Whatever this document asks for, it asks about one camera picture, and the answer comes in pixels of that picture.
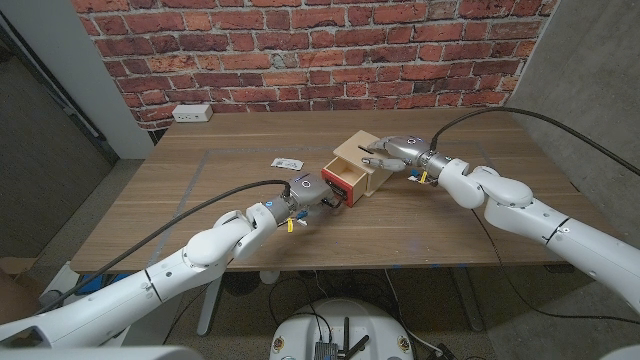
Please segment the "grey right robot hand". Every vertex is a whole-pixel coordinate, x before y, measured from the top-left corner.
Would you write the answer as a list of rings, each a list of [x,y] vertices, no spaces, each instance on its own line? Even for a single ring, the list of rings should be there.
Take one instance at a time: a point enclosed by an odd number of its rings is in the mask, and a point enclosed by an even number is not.
[[[370,143],[366,149],[384,151],[387,157],[363,157],[364,164],[392,172],[403,171],[407,166],[425,169],[429,157],[429,145],[414,136],[384,137]]]

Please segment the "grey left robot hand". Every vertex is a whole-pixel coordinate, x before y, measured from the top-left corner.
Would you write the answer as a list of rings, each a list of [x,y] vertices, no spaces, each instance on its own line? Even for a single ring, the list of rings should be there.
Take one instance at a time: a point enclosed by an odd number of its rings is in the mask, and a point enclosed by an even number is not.
[[[284,200],[289,213],[296,217],[306,211],[308,215],[319,215],[324,208],[338,208],[343,197],[320,176],[305,173],[288,180],[289,196]]]

